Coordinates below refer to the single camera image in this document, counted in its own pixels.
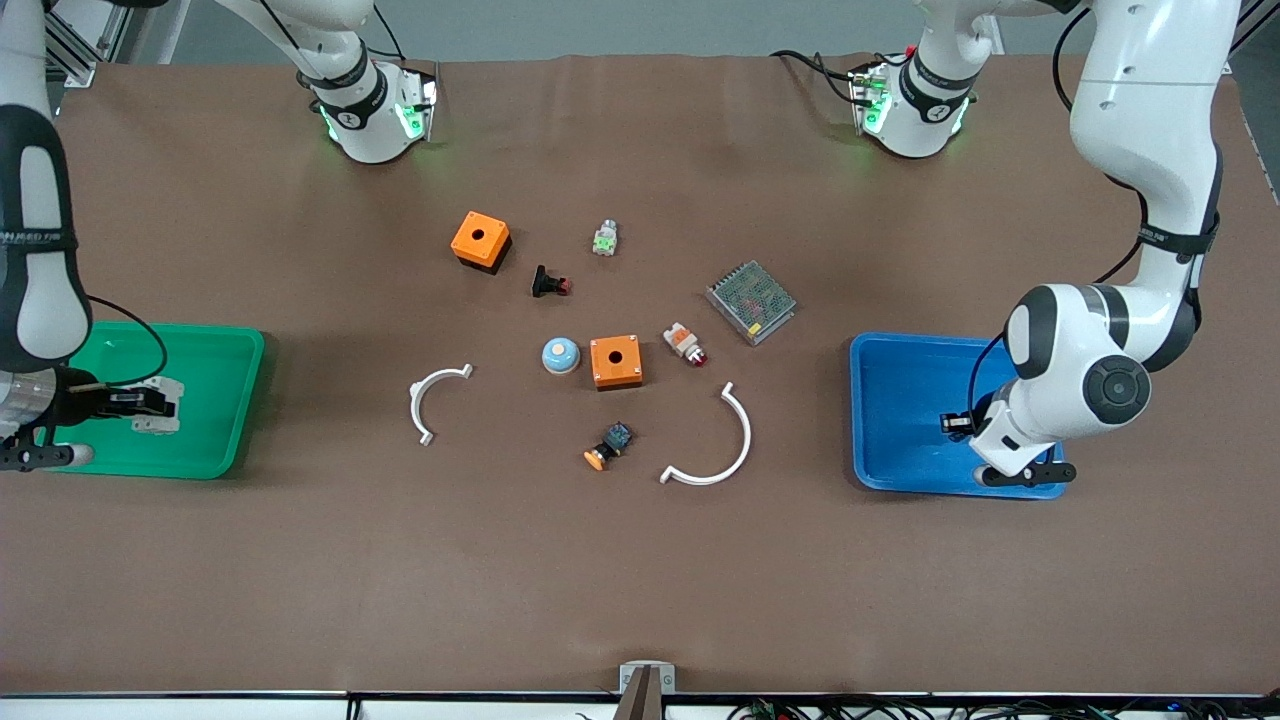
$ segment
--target circuit board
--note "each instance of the circuit board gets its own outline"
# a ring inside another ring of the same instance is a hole
[[[751,345],[773,334],[796,309],[795,299],[755,260],[707,288],[707,299]]]

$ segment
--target orange plastic box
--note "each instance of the orange plastic box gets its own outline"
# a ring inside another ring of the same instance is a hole
[[[591,341],[591,375],[595,389],[620,389],[644,384],[640,342],[634,334]]]
[[[511,250],[511,231],[497,218],[471,211],[449,247],[463,265],[495,275]]]

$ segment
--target white semicircular bracket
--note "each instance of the white semicircular bracket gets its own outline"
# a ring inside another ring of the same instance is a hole
[[[723,473],[718,475],[712,475],[709,478],[699,478],[696,475],[690,475],[678,470],[675,465],[667,465],[667,469],[662,471],[662,477],[658,478],[659,482],[666,483],[667,480],[676,479],[686,486],[713,486],[737,471],[746,461],[746,454],[751,450],[751,421],[746,418],[746,409],[742,404],[733,397],[733,383],[724,383],[724,389],[721,391],[721,400],[728,402],[728,406],[737,413],[737,419],[742,421],[742,452],[737,454],[737,460],[728,466]]]
[[[426,424],[422,421],[422,396],[426,391],[431,388],[435,383],[443,380],[444,378],[470,378],[471,377],[471,364],[467,363],[458,370],[444,369],[436,370],[430,375],[422,378],[421,380],[408,386],[410,406],[408,410],[413,415],[413,425],[417,427],[419,432],[422,433],[422,439],[417,441],[424,447],[431,445],[431,430],[426,429]]]

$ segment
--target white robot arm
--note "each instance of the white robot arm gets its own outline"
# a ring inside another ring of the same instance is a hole
[[[385,163],[422,140],[435,78],[372,60],[356,28],[372,0],[216,0],[266,36],[320,100],[329,137],[360,163]]]
[[[913,0],[924,12],[924,35],[915,51],[872,68],[855,97],[858,128],[904,158],[933,155],[969,108],[969,91],[991,58],[992,41],[980,35],[983,15],[1043,15],[1041,0]]]
[[[426,137],[435,78],[369,58],[355,29],[372,0],[219,1],[298,67],[329,136],[353,160],[388,161]],[[163,393],[115,391],[65,366],[92,315],[76,265],[67,159],[45,88],[44,14],[51,5],[0,0],[0,470],[91,456],[83,447],[35,445],[36,428],[173,413]]]
[[[988,464],[974,471],[984,484],[1070,479],[1036,459],[1059,441],[1133,421],[1151,398],[1149,373],[1176,360],[1201,323],[1222,173],[1210,114],[1239,0],[1091,5],[1098,31],[1071,138],[1138,193],[1139,268],[1123,286],[1038,286],[1010,314],[1004,337],[1018,378],[977,404],[972,428],[970,446]]]

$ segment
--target green led light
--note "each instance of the green led light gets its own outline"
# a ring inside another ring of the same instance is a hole
[[[884,127],[884,115],[893,108],[893,96],[882,92],[876,102],[867,109],[867,132],[879,132]]]
[[[329,113],[325,111],[324,105],[320,106],[320,117],[324,118],[324,124],[329,128],[329,140],[338,142],[338,132],[333,129],[333,120],[329,119]]]
[[[401,124],[404,126],[404,135],[410,140],[417,140],[422,137],[422,114],[415,110],[412,106],[406,108],[401,104],[396,104],[396,114],[401,119]]]
[[[965,100],[960,104],[960,109],[956,110],[956,122],[951,126],[951,135],[960,132],[960,123],[964,122],[964,111],[969,109],[969,101]]]

